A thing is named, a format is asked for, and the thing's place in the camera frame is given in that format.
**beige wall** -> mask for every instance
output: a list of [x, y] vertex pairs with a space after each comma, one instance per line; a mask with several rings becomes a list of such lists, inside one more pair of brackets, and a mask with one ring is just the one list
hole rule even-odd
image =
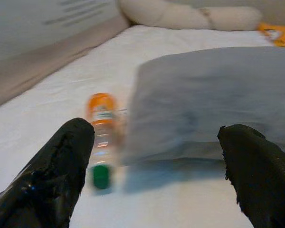
[[263, 21], [285, 25], [285, 0], [168, 0], [187, 3], [193, 7], [208, 6], [253, 6], [262, 11]]

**orange package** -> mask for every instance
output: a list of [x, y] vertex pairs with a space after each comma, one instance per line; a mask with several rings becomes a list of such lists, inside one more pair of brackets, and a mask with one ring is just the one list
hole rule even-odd
[[261, 23], [259, 30], [275, 45], [285, 47], [285, 26]]

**fabric surface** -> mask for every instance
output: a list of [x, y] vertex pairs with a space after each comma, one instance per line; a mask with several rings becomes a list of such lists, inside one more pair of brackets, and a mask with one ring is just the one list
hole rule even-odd
[[222, 159], [222, 125], [246, 124], [285, 149], [285, 48], [232, 47], [161, 57], [138, 73], [125, 163]]
[[0, 105], [128, 27], [115, 0], [0, 1]]
[[[112, 93], [127, 108], [140, 64], [194, 50], [270, 45], [256, 31], [127, 29], [0, 106], [0, 192], [63, 123], [85, 116], [92, 94]], [[121, 167], [111, 192], [95, 191], [87, 176], [70, 227], [252, 228], [224, 176], [222, 161]]]

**gray pillow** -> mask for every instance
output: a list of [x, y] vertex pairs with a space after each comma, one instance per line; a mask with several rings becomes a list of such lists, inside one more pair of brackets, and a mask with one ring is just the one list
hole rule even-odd
[[218, 48], [142, 65], [122, 161], [222, 159], [217, 134], [232, 124], [285, 151], [285, 48]]

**bed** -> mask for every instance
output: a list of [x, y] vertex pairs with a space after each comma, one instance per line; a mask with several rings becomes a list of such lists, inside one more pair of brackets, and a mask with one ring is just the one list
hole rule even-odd
[[[66, 121], [85, 116], [90, 95], [112, 93], [127, 109], [137, 67], [168, 54], [272, 44], [257, 31], [170, 30], [133, 26], [0, 106], [0, 192]], [[111, 190], [95, 191], [89, 175], [70, 227], [251, 228], [212, 160], [120, 167]]]

